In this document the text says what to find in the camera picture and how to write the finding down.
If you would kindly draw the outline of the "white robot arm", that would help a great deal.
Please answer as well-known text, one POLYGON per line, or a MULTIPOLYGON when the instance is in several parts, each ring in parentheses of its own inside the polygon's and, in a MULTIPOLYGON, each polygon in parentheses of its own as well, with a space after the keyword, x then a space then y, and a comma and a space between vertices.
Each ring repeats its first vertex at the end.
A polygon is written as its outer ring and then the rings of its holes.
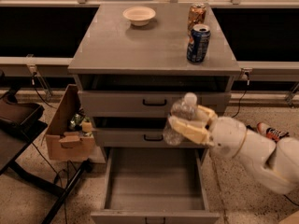
POLYGON ((176 132, 197 145, 207 145, 226 159, 242 163, 260 184, 278 194, 299 185, 299 141, 293 137, 274 140, 254 132, 231 117, 219 117, 201 105, 174 105, 168 117, 176 132))

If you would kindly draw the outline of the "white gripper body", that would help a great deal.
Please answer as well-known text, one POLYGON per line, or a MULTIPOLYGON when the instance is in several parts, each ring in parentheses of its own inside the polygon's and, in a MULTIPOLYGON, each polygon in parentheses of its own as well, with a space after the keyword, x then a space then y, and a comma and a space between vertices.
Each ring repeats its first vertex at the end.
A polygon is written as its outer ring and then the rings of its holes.
POLYGON ((214 146, 212 152, 223 158, 232 158, 241 148, 247 128, 244 123, 230 118, 219 117, 209 128, 214 146))

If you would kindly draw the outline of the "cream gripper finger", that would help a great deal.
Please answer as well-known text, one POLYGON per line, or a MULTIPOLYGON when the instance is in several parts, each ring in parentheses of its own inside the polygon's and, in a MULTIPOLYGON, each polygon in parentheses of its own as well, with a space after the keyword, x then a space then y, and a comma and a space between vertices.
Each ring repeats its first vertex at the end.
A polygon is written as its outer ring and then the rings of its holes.
POLYGON ((200 121, 203 121, 206 125, 211 125, 218 118, 218 115, 213 109, 210 109, 202 105, 198 105, 197 118, 200 121))
POLYGON ((171 128, 195 144, 207 144, 210 141, 210 132, 206 129, 205 120, 186 120, 176 116, 168 118, 171 128))

